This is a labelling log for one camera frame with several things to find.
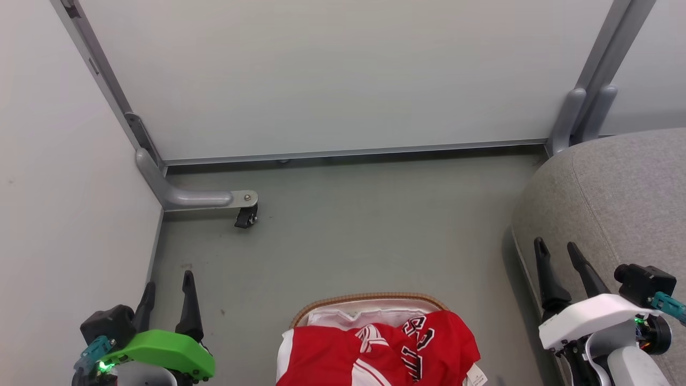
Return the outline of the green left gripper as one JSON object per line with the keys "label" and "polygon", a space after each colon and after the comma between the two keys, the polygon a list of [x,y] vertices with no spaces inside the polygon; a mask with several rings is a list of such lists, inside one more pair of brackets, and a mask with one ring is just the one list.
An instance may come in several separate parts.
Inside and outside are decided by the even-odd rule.
{"label": "green left gripper", "polygon": [[113,350],[102,357],[100,362],[103,366],[112,368],[121,362],[135,361],[189,375],[196,383],[213,378],[215,359],[201,345],[204,339],[203,320],[191,270],[184,272],[182,293],[181,318],[175,332],[149,330],[156,301],[156,284],[149,281],[132,320],[136,333],[140,334],[136,334],[123,349]]}

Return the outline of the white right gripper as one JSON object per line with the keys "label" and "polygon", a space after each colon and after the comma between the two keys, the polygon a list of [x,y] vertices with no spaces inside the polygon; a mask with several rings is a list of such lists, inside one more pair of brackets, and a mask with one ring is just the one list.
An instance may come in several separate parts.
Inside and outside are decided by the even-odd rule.
{"label": "white right gripper", "polygon": [[546,350],[559,351],[581,337],[591,335],[624,322],[633,322],[636,315],[662,315],[662,311],[633,305],[611,291],[574,242],[568,242],[568,254],[573,268],[589,298],[571,305],[571,295],[555,276],[551,254],[544,240],[534,240],[536,269],[542,308],[539,337]]}

